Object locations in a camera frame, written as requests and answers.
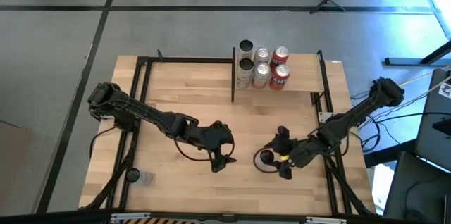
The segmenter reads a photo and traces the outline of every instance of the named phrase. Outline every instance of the red object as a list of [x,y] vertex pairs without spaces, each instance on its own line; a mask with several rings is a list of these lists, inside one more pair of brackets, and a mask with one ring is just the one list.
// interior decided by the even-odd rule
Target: red object
[[274,70],[271,76],[271,81],[269,82],[269,87],[272,90],[282,90],[285,83],[287,83],[290,77],[290,69],[286,65],[279,65]]
[[271,59],[270,63],[271,72],[274,73],[274,70],[276,69],[277,66],[285,65],[287,60],[288,60],[288,49],[283,46],[277,47],[273,51],[273,58]]

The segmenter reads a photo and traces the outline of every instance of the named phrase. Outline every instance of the wooden shelf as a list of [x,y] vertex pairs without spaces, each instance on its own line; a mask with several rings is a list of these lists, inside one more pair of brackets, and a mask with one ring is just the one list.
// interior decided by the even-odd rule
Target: wooden shelf
[[[236,84],[238,60],[235,63],[235,89],[236,90],[271,90],[266,83],[265,88],[255,89],[250,83],[247,88],[238,88]],[[319,58],[317,54],[290,54],[286,65],[290,68],[290,77],[281,91],[322,92],[324,90]]]

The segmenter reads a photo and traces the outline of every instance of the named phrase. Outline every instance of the concrete floor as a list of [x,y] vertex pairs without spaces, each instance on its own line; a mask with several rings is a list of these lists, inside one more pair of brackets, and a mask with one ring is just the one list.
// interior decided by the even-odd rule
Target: concrete floor
[[[427,0],[336,0],[343,6],[429,6]],[[438,4],[451,0],[436,0]],[[319,0],[113,0],[117,6],[314,6]],[[0,5],[90,5],[105,0],[0,0]],[[443,6],[442,13],[447,12]],[[34,211],[36,198],[89,53],[101,12],[0,11],[0,120],[30,128],[34,142],[1,215]],[[111,79],[117,55],[230,57],[242,39],[287,46],[299,53],[322,49],[341,60],[351,94],[377,77],[401,83],[433,68],[388,68],[388,56],[421,58],[447,41],[434,15],[295,12],[110,12],[70,139],[50,211],[73,210],[85,181],[89,141],[98,122],[85,100],[94,86]],[[429,77],[405,87],[406,99],[427,90]],[[419,112],[424,100],[397,114]],[[416,136],[419,118],[391,120],[399,141]],[[362,130],[369,136],[374,129]],[[396,144],[383,132],[378,149]]]

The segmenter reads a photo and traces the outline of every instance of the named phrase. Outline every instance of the coca-cola can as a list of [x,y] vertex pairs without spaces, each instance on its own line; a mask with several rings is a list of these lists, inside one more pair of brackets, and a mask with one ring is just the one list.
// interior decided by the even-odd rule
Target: coca-cola can
[[271,59],[271,72],[274,73],[274,70],[279,65],[285,65],[288,60],[288,49],[284,46],[277,47],[273,51],[273,58]]
[[286,65],[279,65],[274,70],[269,82],[269,87],[272,90],[282,90],[290,76],[290,69]]
[[270,58],[271,58],[271,55],[269,53],[268,48],[266,48],[266,47],[258,48],[257,50],[255,50],[255,53],[254,53],[254,64],[258,65],[262,62],[268,63]]
[[252,76],[254,62],[249,58],[244,58],[238,63],[237,87],[244,89],[249,85]]
[[254,48],[254,45],[251,41],[242,40],[238,49],[238,61],[244,58],[252,59],[252,48]]
[[267,63],[261,62],[254,69],[254,77],[252,77],[252,87],[256,89],[264,88],[268,82],[271,69]]

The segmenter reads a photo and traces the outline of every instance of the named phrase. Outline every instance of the soda can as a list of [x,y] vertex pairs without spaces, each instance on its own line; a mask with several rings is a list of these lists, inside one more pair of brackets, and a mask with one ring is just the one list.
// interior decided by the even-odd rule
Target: soda can
[[252,48],[254,48],[254,45],[251,41],[242,40],[238,49],[238,61],[244,58],[252,59]]
[[281,90],[290,76],[290,69],[286,65],[279,65],[274,70],[269,82],[272,90]]
[[280,46],[277,47],[273,52],[273,59],[271,59],[271,72],[274,73],[274,70],[278,65],[285,65],[288,59],[288,49]]
[[153,175],[137,168],[131,168],[127,170],[125,180],[134,185],[149,185],[153,180]]
[[238,63],[237,87],[246,88],[252,76],[254,62],[250,58],[244,58]]
[[268,82],[271,69],[267,63],[261,62],[254,69],[254,77],[252,77],[252,87],[256,89],[264,88]]
[[270,58],[271,55],[269,53],[268,48],[266,47],[258,48],[254,53],[254,64],[258,65],[261,62],[268,63]]

